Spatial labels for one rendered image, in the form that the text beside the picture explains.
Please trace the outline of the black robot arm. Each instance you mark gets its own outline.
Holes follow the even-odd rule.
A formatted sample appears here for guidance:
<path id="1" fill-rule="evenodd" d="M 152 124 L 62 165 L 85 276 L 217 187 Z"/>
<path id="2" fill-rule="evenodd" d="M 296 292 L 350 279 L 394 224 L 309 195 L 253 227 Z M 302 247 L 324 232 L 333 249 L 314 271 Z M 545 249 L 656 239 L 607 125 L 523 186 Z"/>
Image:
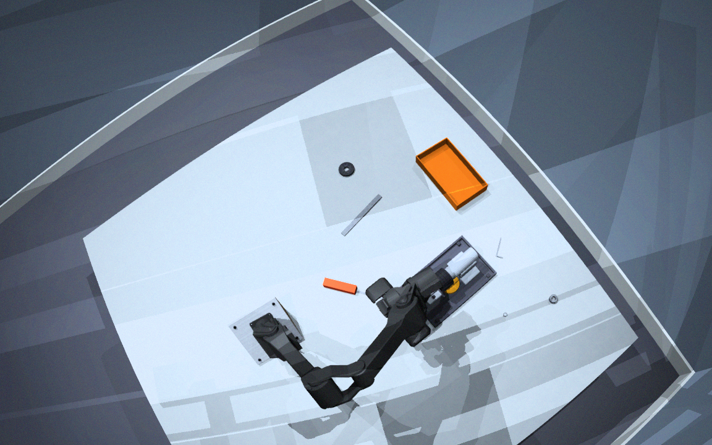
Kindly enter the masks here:
<path id="1" fill-rule="evenodd" d="M 426 324 L 426 302 L 433 291 L 441 287 L 443 284 L 428 266 L 409 277 L 402 287 L 389 289 L 383 299 L 375 303 L 382 315 L 388 315 L 386 326 L 359 360 L 349 365 L 314 367 L 299 352 L 302 347 L 295 336 L 270 313 L 250 322 L 249 326 L 252 324 L 253 336 L 268 357 L 288 361 L 306 391 L 325 410 L 352 401 L 359 391 L 373 385 L 376 375 L 403 341 Z M 333 378 L 350 377 L 354 382 L 346 391 L 340 391 L 333 381 Z"/>

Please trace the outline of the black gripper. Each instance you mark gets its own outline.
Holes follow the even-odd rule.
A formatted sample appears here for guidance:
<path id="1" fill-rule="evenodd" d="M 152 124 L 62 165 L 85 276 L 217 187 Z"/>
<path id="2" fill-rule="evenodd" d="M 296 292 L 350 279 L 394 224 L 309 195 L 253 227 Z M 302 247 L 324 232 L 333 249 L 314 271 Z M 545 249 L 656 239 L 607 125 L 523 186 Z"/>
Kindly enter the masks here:
<path id="1" fill-rule="evenodd" d="M 386 277 L 381 277 L 378 281 L 370 285 L 365 293 L 367 294 L 367 297 L 375 303 L 379 297 L 383 298 L 386 295 L 386 292 L 392 288 L 393 286 L 386 280 Z M 427 326 L 427 324 L 425 324 L 415 335 L 408 336 L 405 340 L 411 347 L 415 347 L 430 334 L 431 329 Z"/>

